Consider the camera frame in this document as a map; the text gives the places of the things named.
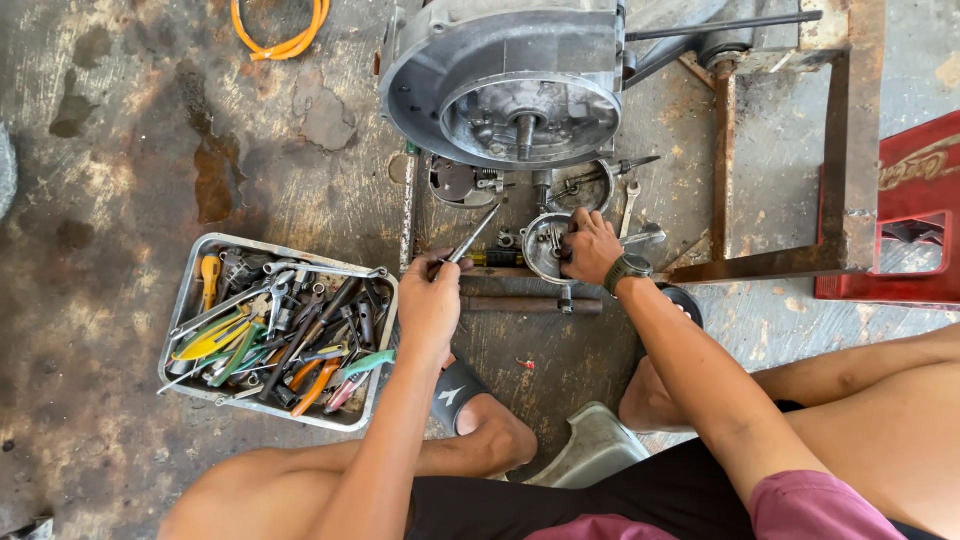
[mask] sleeve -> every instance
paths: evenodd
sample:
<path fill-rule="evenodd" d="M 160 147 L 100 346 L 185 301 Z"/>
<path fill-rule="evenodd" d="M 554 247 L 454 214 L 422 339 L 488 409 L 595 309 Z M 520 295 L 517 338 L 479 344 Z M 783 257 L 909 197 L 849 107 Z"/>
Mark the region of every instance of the sleeve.
<path fill-rule="evenodd" d="M 754 488 L 750 515 L 759 540 L 903 536 L 846 483 L 816 471 L 786 471 Z"/>

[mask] small red object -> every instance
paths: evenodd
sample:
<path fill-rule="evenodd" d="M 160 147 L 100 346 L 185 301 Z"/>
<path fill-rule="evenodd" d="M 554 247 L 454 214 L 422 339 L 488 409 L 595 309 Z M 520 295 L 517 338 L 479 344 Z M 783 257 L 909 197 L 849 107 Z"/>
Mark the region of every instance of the small red object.
<path fill-rule="evenodd" d="M 940 216 L 943 263 L 922 274 L 851 274 L 816 279 L 821 300 L 960 304 L 960 111 L 880 142 L 875 269 L 885 224 Z"/>

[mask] metal tool tray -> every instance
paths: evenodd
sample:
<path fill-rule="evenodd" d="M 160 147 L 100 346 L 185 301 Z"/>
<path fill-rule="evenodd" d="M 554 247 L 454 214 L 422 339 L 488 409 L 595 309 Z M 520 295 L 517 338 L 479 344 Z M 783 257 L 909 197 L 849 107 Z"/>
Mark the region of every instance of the metal tool tray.
<path fill-rule="evenodd" d="M 186 270 L 183 272 L 183 283 L 180 285 L 180 293 L 177 295 L 177 304 L 174 306 L 173 318 L 170 321 L 170 330 L 167 332 L 167 339 L 163 344 L 163 351 L 160 353 L 160 363 L 157 366 L 157 373 L 160 375 L 160 381 L 162 384 L 167 384 L 170 382 L 164 366 L 166 365 L 167 359 L 180 344 L 179 339 L 174 340 L 170 338 L 170 333 L 181 323 L 184 323 L 196 316 L 196 311 L 200 306 L 204 289 L 204 284 L 201 278 L 201 260 L 203 258 L 203 254 L 216 253 L 220 250 L 231 247 L 242 248 L 255 253 L 258 252 L 270 254 L 276 256 L 277 258 L 296 258 L 321 266 L 330 266 L 333 268 L 339 268 L 358 273 L 370 271 L 369 268 L 347 264 L 345 262 L 340 262 L 338 260 L 332 260 L 329 258 L 317 257 L 315 255 L 276 246 L 274 244 L 257 242 L 255 240 L 248 240 L 246 238 L 240 238 L 237 236 L 219 233 L 211 233 L 201 236 L 201 238 L 198 239 L 193 245 L 193 249 L 190 250 L 190 259 L 187 261 Z M 340 276 L 333 276 L 332 278 L 338 282 L 341 282 L 344 279 Z M 396 320 L 396 278 L 388 274 L 386 278 L 383 278 L 383 281 L 393 289 L 393 301 L 390 302 L 390 307 L 385 315 L 387 317 L 387 321 L 386 326 L 384 327 L 383 336 L 380 338 L 380 345 L 378 348 L 379 351 L 387 349 L 387 344 L 390 342 L 390 336 L 393 332 L 394 321 Z M 380 381 L 380 370 L 380 367 L 374 369 L 370 373 L 370 376 L 367 377 L 367 381 L 365 382 L 366 389 L 362 386 L 357 390 L 357 393 L 350 398 L 344 407 L 341 408 L 341 410 L 338 410 L 331 415 L 322 414 L 320 412 L 320 407 L 314 406 L 309 408 L 300 418 L 294 419 L 290 417 L 289 410 L 280 408 L 278 406 L 273 406 L 272 403 L 265 404 L 257 400 L 255 396 L 251 396 L 244 400 L 231 401 L 228 402 L 228 404 L 249 410 L 272 414 L 287 420 L 296 420 L 310 426 L 317 426 L 318 428 L 326 428 L 328 430 L 337 431 L 357 431 L 367 425 L 373 414 L 373 401 L 377 386 Z M 233 392 L 227 392 L 219 388 L 210 388 L 206 386 L 202 380 L 196 380 L 192 378 L 175 384 L 172 389 L 180 392 L 181 394 L 186 394 L 194 398 L 200 398 L 211 402 L 215 402 L 217 398 L 230 397 L 234 394 Z"/>

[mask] white logo on sandal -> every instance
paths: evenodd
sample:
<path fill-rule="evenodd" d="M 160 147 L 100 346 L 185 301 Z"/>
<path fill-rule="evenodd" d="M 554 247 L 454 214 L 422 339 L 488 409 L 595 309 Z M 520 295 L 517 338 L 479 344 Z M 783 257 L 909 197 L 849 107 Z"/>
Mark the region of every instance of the white logo on sandal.
<path fill-rule="evenodd" d="M 456 390 L 451 390 L 449 392 L 441 392 L 440 397 L 437 399 L 442 400 L 443 398 L 446 398 L 446 406 L 451 406 L 453 405 L 453 398 L 456 398 L 457 394 L 459 394 L 460 391 L 466 387 L 467 386 L 464 384 L 463 386 L 461 386 L 460 388 L 457 388 Z"/>

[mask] maroon shirt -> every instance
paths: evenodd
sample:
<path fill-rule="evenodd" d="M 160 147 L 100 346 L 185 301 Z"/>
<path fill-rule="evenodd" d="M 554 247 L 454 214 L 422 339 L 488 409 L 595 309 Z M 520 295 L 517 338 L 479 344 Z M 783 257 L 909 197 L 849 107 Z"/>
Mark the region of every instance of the maroon shirt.
<path fill-rule="evenodd" d="M 869 538 L 903 540 L 876 508 L 847 484 L 816 471 L 787 471 L 754 488 L 750 515 L 760 540 Z M 572 523 L 539 530 L 527 540 L 677 540 L 659 528 L 622 516 L 580 516 Z"/>

